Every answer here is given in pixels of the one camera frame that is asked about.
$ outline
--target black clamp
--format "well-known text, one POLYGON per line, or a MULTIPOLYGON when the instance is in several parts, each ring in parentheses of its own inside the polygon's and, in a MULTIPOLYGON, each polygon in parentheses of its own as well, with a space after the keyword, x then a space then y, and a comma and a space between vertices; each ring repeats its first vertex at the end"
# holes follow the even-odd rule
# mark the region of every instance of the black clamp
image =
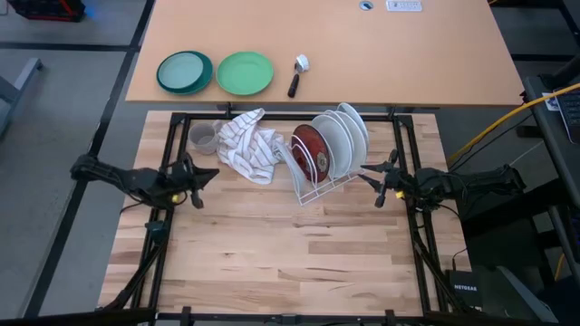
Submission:
POLYGON ((145 228, 150 232, 155 245, 161 245, 169 237, 164 221, 148 222, 145 224, 145 228))

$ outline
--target wooden table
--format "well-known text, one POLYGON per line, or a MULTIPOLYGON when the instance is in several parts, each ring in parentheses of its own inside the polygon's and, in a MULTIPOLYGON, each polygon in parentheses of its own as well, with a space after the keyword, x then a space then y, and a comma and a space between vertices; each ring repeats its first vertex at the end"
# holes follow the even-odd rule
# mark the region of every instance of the wooden table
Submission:
MULTIPOLYGON (((170 115, 149 112, 135 168, 159 167, 170 115)), ((420 114, 413 119, 422 165, 445 169, 435 117, 420 114)), ((289 139, 301 123, 270 120, 260 125, 289 139)), ((367 122, 367 128, 367 161, 382 162, 395 148, 392 124, 367 122)), ((409 153, 409 142, 405 136, 403 140, 409 153)), ((199 155, 189 144, 187 151, 197 166, 217 167, 220 173, 200 193, 205 208, 197 210, 189 201, 176 208, 160 288, 161 312, 191 306, 194 312, 207 313, 383 315, 385 309, 394 309, 398 316, 421 315, 408 218, 404 202, 394 193, 383 208, 375 208, 372 189, 355 179, 299 206, 284 164, 276 165, 271 185, 260 186, 219 163, 215 155, 199 155)), ((407 160, 412 166, 411 157, 407 160)), ((110 302, 137 270, 149 215, 146 206, 121 215, 100 305, 110 302)), ((460 222, 440 209, 433 213, 433 224, 441 267, 450 268, 451 256, 466 246, 460 222)), ((469 269, 466 252, 456 261, 459 269, 469 269)), ((436 308, 427 268, 426 274, 431 307, 436 308)), ((151 275, 143 304, 149 301, 150 283, 151 275)))
POLYGON ((423 1, 421 13, 393 13, 384 0, 171 0, 155 4, 127 101, 517 106, 523 86, 486 1, 423 1), (155 79, 172 53, 195 50, 218 68, 239 51, 264 54, 274 79, 255 96, 229 94, 214 79, 176 96, 155 79), (295 57, 311 71, 286 95, 295 57))

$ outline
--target metal cup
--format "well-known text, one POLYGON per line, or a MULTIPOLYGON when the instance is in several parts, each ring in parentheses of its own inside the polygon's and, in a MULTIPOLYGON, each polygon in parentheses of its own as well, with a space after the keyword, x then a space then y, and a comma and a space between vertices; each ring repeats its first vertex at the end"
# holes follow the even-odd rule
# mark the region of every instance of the metal cup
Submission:
POLYGON ((212 124, 199 122, 189 129, 188 139, 193 144, 193 148, 203 155, 210 155, 216 152, 219 145, 218 132, 222 127, 220 120, 212 124))

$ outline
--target yellow cable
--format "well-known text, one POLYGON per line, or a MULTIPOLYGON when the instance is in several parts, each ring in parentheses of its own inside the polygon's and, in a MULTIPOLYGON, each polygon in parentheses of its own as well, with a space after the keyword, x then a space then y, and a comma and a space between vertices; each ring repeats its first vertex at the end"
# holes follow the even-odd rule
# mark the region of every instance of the yellow cable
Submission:
POLYGON ((468 150, 470 147, 472 147, 473 145, 475 145, 476 143, 478 143, 482 138, 484 138, 487 134, 489 134, 493 129, 495 129, 501 123, 503 123, 507 119, 515 116, 519 112, 521 112, 521 111, 523 111, 523 110, 525 110, 525 109, 527 109, 529 107, 532 107, 532 106, 534 106, 534 105, 536 105, 536 104, 538 104, 538 103, 540 103, 542 101, 545 101, 547 99, 551 99, 551 98, 553 98, 555 96, 562 95, 565 92, 573 91, 573 90, 576 90, 576 89, 579 89, 579 88, 580 88, 580 82, 577 83, 577 84, 574 84, 574 85, 572 85, 570 87, 566 87, 563 90, 553 92, 553 93, 551 93, 551 94, 549 94, 547 96, 543 96, 543 97, 541 97, 541 98, 539 98, 537 100, 530 101, 530 102, 528 102, 528 103, 520 106, 519 108, 517 108, 515 110, 512 110, 510 113, 506 114, 505 116, 499 118, 499 120, 497 120, 496 122, 492 123, 489 127, 487 127, 480 134, 478 134, 476 138, 470 140, 469 143, 467 143, 464 147, 462 147, 460 150, 458 150, 453 155, 451 155, 449 157, 449 163, 451 163, 452 161, 454 161, 459 155, 461 155, 461 153, 463 153, 464 151, 468 150))
POLYGON ((558 259, 558 265, 556 267, 556 273, 554 274, 554 281, 560 278, 560 272, 562 272, 562 264, 564 262, 564 253, 560 254, 560 259, 558 259))

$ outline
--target label sticker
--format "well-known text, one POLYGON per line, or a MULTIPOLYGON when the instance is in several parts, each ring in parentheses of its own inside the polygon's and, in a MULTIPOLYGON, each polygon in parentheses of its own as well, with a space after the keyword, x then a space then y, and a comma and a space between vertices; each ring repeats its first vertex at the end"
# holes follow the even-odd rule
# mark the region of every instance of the label sticker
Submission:
POLYGON ((387 10, 393 12, 420 12, 423 11, 423 6, 421 1, 387 0, 387 10))

